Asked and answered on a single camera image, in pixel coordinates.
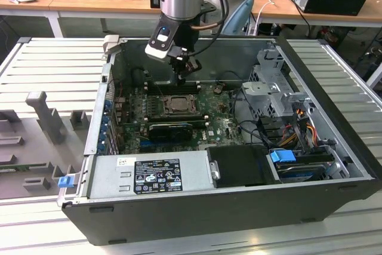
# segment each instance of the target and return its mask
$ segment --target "floor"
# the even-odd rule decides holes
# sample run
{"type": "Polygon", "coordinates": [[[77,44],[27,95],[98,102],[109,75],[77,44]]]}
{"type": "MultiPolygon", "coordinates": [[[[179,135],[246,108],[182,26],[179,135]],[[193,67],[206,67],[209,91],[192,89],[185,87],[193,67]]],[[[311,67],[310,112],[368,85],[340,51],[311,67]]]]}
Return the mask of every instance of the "floor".
{"type": "MultiPolygon", "coordinates": [[[[67,37],[104,37],[106,35],[101,30],[99,19],[65,18],[60,19],[60,23],[67,37]]],[[[109,33],[121,36],[150,36],[155,24],[155,20],[107,20],[109,33]]],[[[285,29],[282,35],[289,39],[305,39],[306,30],[306,26],[297,26],[294,30],[285,29]]],[[[337,52],[349,64],[356,63],[377,31],[377,28],[358,28],[350,32],[337,52]]],[[[0,18],[0,63],[20,36],[53,37],[53,33],[45,17],[0,18]]],[[[367,67],[368,63],[363,63],[357,67],[356,71],[362,76],[367,67]]]]}

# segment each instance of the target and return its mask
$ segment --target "blue clip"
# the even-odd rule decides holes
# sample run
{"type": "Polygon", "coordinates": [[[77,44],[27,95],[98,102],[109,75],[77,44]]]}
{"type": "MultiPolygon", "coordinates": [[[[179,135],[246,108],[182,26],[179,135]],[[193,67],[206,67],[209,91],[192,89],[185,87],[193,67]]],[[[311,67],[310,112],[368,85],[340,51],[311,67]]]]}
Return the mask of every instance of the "blue clip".
{"type": "Polygon", "coordinates": [[[294,162],[296,157],[291,150],[277,149],[270,154],[273,162],[294,162]]]}
{"type": "Polygon", "coordinates": [[[74,176],[61,176],[58,186],[59,188],[74,188],[74,176]]]}

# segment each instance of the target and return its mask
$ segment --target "workbench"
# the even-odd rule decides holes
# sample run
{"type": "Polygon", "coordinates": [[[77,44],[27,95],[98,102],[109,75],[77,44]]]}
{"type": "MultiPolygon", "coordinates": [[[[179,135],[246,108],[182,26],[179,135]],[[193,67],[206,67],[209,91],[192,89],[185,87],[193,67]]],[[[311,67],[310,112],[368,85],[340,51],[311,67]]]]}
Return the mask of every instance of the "workbench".
{"type": "MultiPolygon", "coordinates": [[[[262,23],[305,24],[291,0],[273,0],[261,13],[262,23]]],[[[311,25],[381,27],[382,0],[366,0],[358,16],[305,14],[311,25]]],[[[255,0],[252,9],[257,16],[267,0],[255,0]]],[[[13,4],[0,0],[0,15],[38,16],[49,20],[55,37],[64,37],[59,19],[62,17],[99,18],[107,32],[105,19],[158,19],[159,9],[150,8],[150,0],[37,0],[13,4]]]]}

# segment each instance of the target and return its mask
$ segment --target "motherboard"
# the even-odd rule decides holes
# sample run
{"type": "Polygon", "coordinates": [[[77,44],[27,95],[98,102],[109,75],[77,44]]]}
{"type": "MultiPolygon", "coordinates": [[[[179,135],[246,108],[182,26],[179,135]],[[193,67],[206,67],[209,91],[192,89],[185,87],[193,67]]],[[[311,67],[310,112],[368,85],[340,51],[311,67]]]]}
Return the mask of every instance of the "motherboard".
{"type": "Polygon", "coordinates": [[[244,144],[232,91],[220,84],[135,88],[117,106],[120,153],[204,150],[244,144]]]}

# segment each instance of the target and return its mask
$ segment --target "warning label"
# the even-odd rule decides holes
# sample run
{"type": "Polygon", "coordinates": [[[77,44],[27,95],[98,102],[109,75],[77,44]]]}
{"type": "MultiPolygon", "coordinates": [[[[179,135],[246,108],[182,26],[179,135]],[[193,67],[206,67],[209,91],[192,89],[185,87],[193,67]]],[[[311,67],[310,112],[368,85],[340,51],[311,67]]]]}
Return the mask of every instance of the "warning label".
{"type": "Polygon", "coordinates": [[[179,159],[136,161],[134,171],[136,194],[183,190],[179,159]]]}

